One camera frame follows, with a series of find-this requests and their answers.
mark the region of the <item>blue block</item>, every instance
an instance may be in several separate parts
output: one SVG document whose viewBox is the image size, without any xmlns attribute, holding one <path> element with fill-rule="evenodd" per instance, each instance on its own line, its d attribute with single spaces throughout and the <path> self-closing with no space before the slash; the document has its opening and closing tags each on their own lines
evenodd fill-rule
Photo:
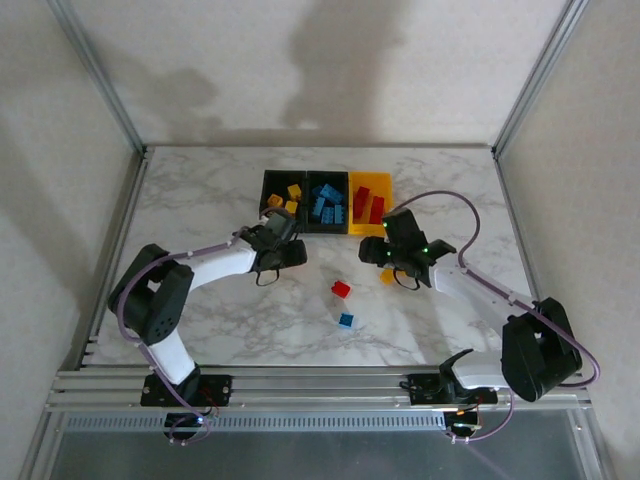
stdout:
<svg viewBox="0 0 640 480">
<path fill-rule="evenodd" d="M 342 198 L 344 197 L 344 195 L 328 183 L 322 187 L 322 190 L 320 190 L 320 196 L 326 198 L 334 205 L 340 205 L 342 203 Z"/>
<path fill-rule="evenodd" d="M 334 217 L 333 207 L 324 207 L 324 209 L 322 209 L 322 220 L 321 220 L 322 223 L 324 223 L 325 225 L 332 224 L 333 217 Z"/>
<path fill-rule="evenodd" d="M 338 325 L 345 328 L 351 328 L 351 325 L 353 325 L 353 315 L 351 315 L 350 313 L 343 313 L 342 315 L 340 315 L 340 321 L 338 322 Z"/>
<path fill-rule="evenodd" d="M 340 205 L 336 205 L 335 207 L 335 220 L 334 222 L 337 225 L 341 225 L 344 223 L 344 212 L 342 211 L 342 207 Z"/>
<path fill-rule="evenodd" d="M 316 199 L 316 204 L 313 206 L 311 216 L 319 218 L 320 215 L 322 215 L 322 207 L 324 207 L 324 198 L 320 197 Z"/>
</svg>

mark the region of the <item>white marble surface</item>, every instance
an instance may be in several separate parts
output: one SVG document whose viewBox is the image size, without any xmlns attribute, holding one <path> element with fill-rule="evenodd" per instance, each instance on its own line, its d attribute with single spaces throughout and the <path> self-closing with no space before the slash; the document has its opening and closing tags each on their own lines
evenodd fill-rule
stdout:
<svg viewBox="0 0 640 480">
<path fill-rule="evenodd" d="M 436 188 L 461 192 L 477 205 L 482 231 L 467 258 L 510 287 L 529 293 L 489 150 L 409 148 L 158 148 L 144 180 L 120 272 L 139 249 L 170 251 L 219 243 L 252 225 L 265 169 L 387 171 L 396 204 Z M 461 247 L 473 217 L 460 201 L 423 199 L 412 206 L 429 240 Z M 385 286 L 358 260 L 360 239 L 303 235 L 309 261 L 259 288 L 255 275 L 228 277 L 191 294 L 179 326 L 194 359 L 227 365 L 437 364 L 464 348 L 499 347 L 474 312 L 443 294 Z M 342 300 L 335 280 L 352 286 Z M 339 328 L 341 312 L 355 315 Z M 141 364 L 107 312 L 90 364 Z"/>
</svg>

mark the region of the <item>white wall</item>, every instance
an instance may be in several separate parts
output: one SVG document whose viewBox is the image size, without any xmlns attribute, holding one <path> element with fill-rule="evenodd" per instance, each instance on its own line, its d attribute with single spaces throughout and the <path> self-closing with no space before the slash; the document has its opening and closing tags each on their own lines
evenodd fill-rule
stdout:
<svg viewBox="0 0 640 480">
<path fill-rule="evenodd" d="M 621 479 L 640 478 L 640 2 L 588 7 L 503 159 L 544 293 L 602 363 L 590 388 Z"/>
<path fill-rule="evenodd" d="M 0 0 L 0 478 L 96 291 L 131 150 L 44 1 Z"/>
<path fill-rule="evenodd" d="M 565 0 L 72 0 L 151 144 L 491 143 Z"/>
</svg>

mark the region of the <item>toy building block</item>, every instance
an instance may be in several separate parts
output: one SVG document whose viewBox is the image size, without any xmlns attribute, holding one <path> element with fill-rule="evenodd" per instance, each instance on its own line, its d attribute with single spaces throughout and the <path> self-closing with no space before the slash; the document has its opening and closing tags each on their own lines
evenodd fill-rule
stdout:
<svg viewBox="0 0 640 480">
<path fill-rule="evenodd" d="M 320 220 L 320 223 L 330 225 L 333 223 L 333 217 L 333 207 L 324 207 L 322 209 L 322 219 Z"/>
<path fill-rule="evenodd" d="M 289 191 L 289 198 L 294 202 L 299 202 L 302 198 L 302 190 L 300 190 L 300 186 L 296 183 L 295 185 L 289 185 L 287 187 Z"/>
<path fill-rule="evenodd" d="M 349 292 L 351 291 L 351 287 L 338 280 L 333 284 L 333 287 L 331 287 L 331 291 L 340 298 L 347 298 L 347 295 L 349 295 Z"/>
<path fill-rule="evenodd" d="M 384 215 L 384 198 L 373 197 L 369 223 L 373 225 L 380 225 L 382 223 L 382 215 Z"/>
<path fill-rule="evenodd" d="M 323 197 L 317 198 L 316 204 L 313 206 L 313 210 L 311 211 L 311 216 L 320 218 L 320 215 L 322 215 L 323 207 L 324 207 L 324 198 Z"/>
<path fill-rule="evenodd" d="M 396 272 L 396 276 L 402 277 L 406 276 L 406 274 L 404 272 L 398 271 Z M 391 270 L 390 268 L 385 268 L 380 274 L 380 281 L 385 285 L 391 285 L 395 281 L 395 278 L 393 277 L 393 270 Z"/>
<path fill-rule="evenodd" d="M 342 203 L 342 198 L 344 197 L 344 195 L 342 195 L 328 183 L 325 184 L 324 187 L 322 187 L 322 190 L 320 190 L 320 196 L 326 198 L 334 205 L 340 205 Z"/>
<path fill-rule="evenodd" d="M 356 196 L 353 198 L 353 218 L 360 218 L 364 213 L 364 206 L 367 203 L 369 197 L 369 189 L 367 187 L 360 187 L 356 192 Z"/>
<path fill-rule="evenodd" d="M 380 281 L 385 285 L 391 285 L 393 283 L 393 270 L 385 268 L 380 274 Z"/>
<path fill-rule="evenodd" d="M 287 200 L 287 203 L 285 204 L 284 208 L 291 215 L 295 216 L 296 215 L 296 210 L 298 210 L 298 202 L 291 202 L 291 201 Z"/>
<path fill-rule="evenodd" d="M 282 207 L 282 197 L 279 197 L 275 193 L 269 197 L 267 200 L 267 205 L 274 208 Z"/>
<path fill-rule="evenodd" d="M 344 210 L 341 205 L 336 205 L 334 207 L 335 219 L 334 223 L 336 225 L 342 225 L 344 223 Z"/>
<path fill-rule="evenodd" d="M 340 321 L 338 322 L 338 325 L 344 328 L 351 328 L 351 326 L 353 325 L 353 315 L 351 315 L 350 313 L 343 313 L 342 315 L 340 315 Z"/>
</svg>

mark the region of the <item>cable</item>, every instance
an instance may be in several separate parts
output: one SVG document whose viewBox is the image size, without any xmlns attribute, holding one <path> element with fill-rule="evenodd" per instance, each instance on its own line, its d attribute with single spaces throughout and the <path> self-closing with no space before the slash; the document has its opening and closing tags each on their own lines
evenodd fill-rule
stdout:
<svg viewBox="0 0 640 480">
<path fill-rule="evenodd" d="M 484 440 L 486 438 L 489 438 L 489 437 L 495 435 L 500 430 L 502 430 L 504 427 L 506 427 L 507 423 L 509 423 L 509 421 L 511 420 L 511 417 L 513 417 L 514 404 L 515 404 L 514 400 L 515 400 L 515 397 L 513 395 L 513 390 L 509 389 L 509 412 L 507 413 L 507 416 L 504 417 L 502 422 L 500 422 L 500 425 L 498 425 L 493 430 L 489 430 L 484 435 L 480 435 L 479 437 L 462 437 L 462 438 L 464 438 L 464 442 L 465 443 L 471 443 L 471 442 L 478 442 L 480 440 Z M 456 439 L 458 438 L 458 436 L 455 433 L 447 432 L 446 435 L 448 437 L 451 437 L 451 443 L 456 443 Z"/>
<path fill-rule="evenodd" d="M 124 287 L 124 289 L 122 290 L 122 293 L 120 294 L 120 297 L 118 298 L 118 305 L 116 307 L 116 317 L 118 319 L 118 330 L 120 330 L 120 334 L 124 337 L 126 341 L 134 343 L 138 347 L 138 349 L 140 350 L 140 353 L 142 353 L 142 356 L 149 363 L 151 370 L 153 370 L 155 374 L 158 376 L 158 378 L 160 378 L 160 380 L 162 381 L 166 389 L 169 391 L 169 393 L 171 393 L 171 395 L 176 399 L 176 401 L 181 406 L 183 406 L 189 412 L 194 414 L 196 418 L 201 419 L 202 424 L 206 429 L 205 435 L 200 438 L 182 440 L 181 444 L 183 446 L 199 442 L 200 440 L 204 440 L 211 433 L 210 422 L 208 419 L 206 419 L 202 415 L 202 413 L 200 413 L 193 406 L 191 406 L 184 398 L 182 398 L 182 396 L 176 391 L 175 388 L 173 388 L 173 385 L 171 384 L 169 379 L 164 375 L 162 370 L 159 368 L 158 363 L 153 358 L 153 355 L 151 354 L 149 347 L 147 347 L 147 345 L 145 345 L 142 342 L 140 337 L 129 334 L 129 332 L 127 331 L 127 327 L 125 326 L 124 306 L 133 288 L 138 284 L 140 280 L 144 278 L 145 275 L 147 275 L 154 268 L 170 260 L 182 260 L 185 258 L 199 257 L 202 255 L 210 255 L 212 253 L 222 251 L 226 248 L 231 247 L 233 244 L 235 244 L 240 238 L 240 235 L 242 234 L 242 232 L 244 232 L 246 229 L 247 227 L 242 227 L 240 230 L 235 232 L 231 240 L 229 240 L 228 242 L 224 242 L 219 245 L 213 245 L 211 247 L 201 248 L 199 250 L 187 251 L 182 253 L 173 253 L 173 254 L 165 255 L 164 257 L 154 260 L 153 262 L 149 263 L 144 268 L 142 268 L 136 275 L 133 276 L 133 278 L 129 281 L 129 283 L 127 283 L 127 285 Z M 169 441 L 173 443 L 173 436 L 171 432 L 169 435 Z"/>
<path fill-rule="evenodd" d="M 498 288 L 497 286 L 493 285 L 491 282 L 488 282 L 487 280 L 477 275 L 473 270 L 467 267 L 467 264 L 464 260 L 465 252 L 469 249 L 469 247 L 471 247 L 471 245 L 473 245 L 473 243 L 478 238 L 478 235 L 480 234 L 480 214 L 478 213 L 478 209 L 475 207 L 475 205 L 471 203 L 471 200 L 469 200 L 464 195 L 457 192 L 453 192 L 451 190 L 432 190 L 430 192 L 421 193 L 419 195 L 416 195 L 415 197 L 410 198 L 406 202 L 403 202 L 400 205 L 398 205 L 396 208 L 394 208 L 394 210 L 405 207 L 406 205 L 420 198 L 428 197 L 431 195 L 449 195 L 449 196 L 458 198 L 462 200 L 464 203 L 466 203 L 467 206 L 471 209 L 471 212 L 473 213 L 473 216 L 476 220 L 476 228 L 473 232 L 473 235 L 469 239 L 469 241 L 465 243 L 465 245 L 460 249 L 460 252 L 458 252 L 458 265 L 460 266 L 460 268 L 465 268 L 467 270 L 466 273 L 475 281 L 480 283 L 482 286 L 484 286 L 485 288 L 488 288 L 489 290 L 501 296 L 502 298 L 509 300 L 510 295 L 508 292 L 503 291 L 501 288 Z M 595 358 L 595 356 L 589 350 L 586 349 L 586 347 L 584 347 L 575 338 L 573 338 L 571 335 L 565 332 L 562 328 L 558 327 L 556 324 L 551 322 L 551 320 L 546 318 L 540 312 L 522 303 L 520 300 L 515 300 L 513 303 L 514 305 L 521 308 L 525 312 L 533 315 L 537 320 L 539 320 L 547 328 L 557 333 L 569 345 L 571 345 L 576 350 L 580 351 L 580 353 L 584 354 L 584 356 L 586 356 L 589 362 L 591 363 L 593 367 L 593 375 L 590 378 L 577 383 L 570 383 L 570 384 L 561 383 L 559 386 L 565 387 L 565 388 L 582 388 L 582 387 L 586 387 L 587 385 L 591 385 L 592 383 L 594 383 L 600 378 L 600 364 L 598 363 L 598 360 Z"/>
</svg>

